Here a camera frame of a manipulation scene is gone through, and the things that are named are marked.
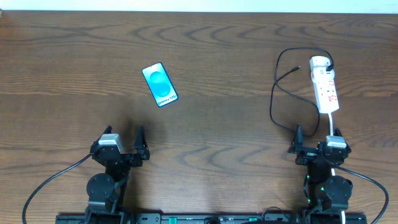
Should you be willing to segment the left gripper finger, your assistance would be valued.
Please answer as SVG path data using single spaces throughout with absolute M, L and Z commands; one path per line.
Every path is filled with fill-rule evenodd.
M 137 151 L 137 153 L 148 153 L 148 146 L 143 126 L 141 126 L 137 132 L 137 137 L 134 142 L 134 149 Z
M 111 134 L 111 133 L 112 133 L 112 127 L 107 126 L 102 135 Z

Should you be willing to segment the blue Galaxy smartphone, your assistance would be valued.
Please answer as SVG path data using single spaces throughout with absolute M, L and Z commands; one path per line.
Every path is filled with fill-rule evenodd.
M 142 69 L 142 74 L 159 108 L 178 100 L 178 94 L 161 62 Z

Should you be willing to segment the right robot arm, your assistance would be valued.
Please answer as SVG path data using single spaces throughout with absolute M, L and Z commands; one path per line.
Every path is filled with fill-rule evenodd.
M 342 213 L 348 209 L 353 184 L 333 170 L 333 164 L 341 165 L 351 152 L 340 130 L 336 129 L 334 135 L 327 136 L 317 147 L 305 147 L 301 125 L 297 125 L 288 152 L 297 155 L 297 165 L 307 167 L 303 191 L 308 208 L 297 215 L 297 220 L 301 223 L 344 223 Z

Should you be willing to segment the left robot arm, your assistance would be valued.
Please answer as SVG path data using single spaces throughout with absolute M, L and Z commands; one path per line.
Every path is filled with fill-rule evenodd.
M 92 159 L 105 167 L 87 183 L 89 196 L 85 223 L 135 223 L 134 214 L 123 206 L 124 194 L 133 167 L 141 167 L 150 159 L 149 148 L 140 127 L 133 148 L 135 153 L 122 153 L 123 144 L 118 134 L 108 126 L 90 147 Z

